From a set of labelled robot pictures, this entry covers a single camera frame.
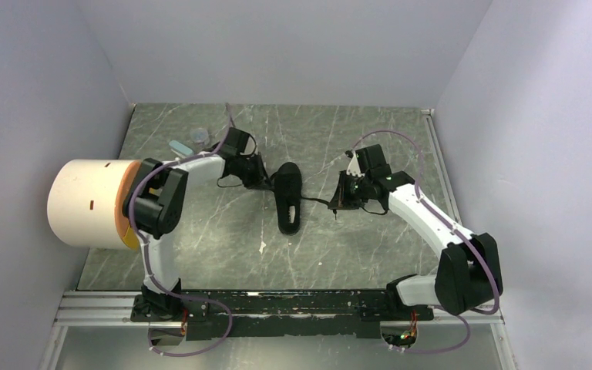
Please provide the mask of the black canvas sneaker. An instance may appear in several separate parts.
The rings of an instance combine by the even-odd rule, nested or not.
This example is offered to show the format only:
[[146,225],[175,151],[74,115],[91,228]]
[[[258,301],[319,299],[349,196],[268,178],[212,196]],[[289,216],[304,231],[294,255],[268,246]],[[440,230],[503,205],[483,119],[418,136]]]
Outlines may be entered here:
[[296,234],[300,228],[302,175],[296,163],[282,164],[271,177],[277,211],[278,229],[282,234]]

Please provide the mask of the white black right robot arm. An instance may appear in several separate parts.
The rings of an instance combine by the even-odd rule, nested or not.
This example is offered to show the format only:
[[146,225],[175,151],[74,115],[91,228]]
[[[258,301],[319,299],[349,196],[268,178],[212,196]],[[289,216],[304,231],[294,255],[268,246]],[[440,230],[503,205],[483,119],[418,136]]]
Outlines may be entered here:
[[476,234],[442,212],[413,177],[392,170],[380,145],[349,150],[346,156],[350,162],[339,173],[329,210],[362,209],[376,200],[384,212],[416,231],[438,259],[435,274],[411,274],[388,283],[385,310],[392,318],[403,319],[418,305],[460,315],[489,301],[499,304],[500,258],[490,234]]

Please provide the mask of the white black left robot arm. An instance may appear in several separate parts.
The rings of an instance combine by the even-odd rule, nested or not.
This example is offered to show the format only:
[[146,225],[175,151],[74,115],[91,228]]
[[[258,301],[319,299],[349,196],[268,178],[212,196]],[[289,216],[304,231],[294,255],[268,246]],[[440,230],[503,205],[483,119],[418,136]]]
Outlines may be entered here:
[[187,193],[228,176],[237,177],[247,189],[271,187],[255,138],[235,127],[229,127],[215,146],[192,156],[142,161],[122,213],[140,243],[144,269],[141,306],[146,315],[155,314],[165,321],[180,315],[183,299],[173,232]]

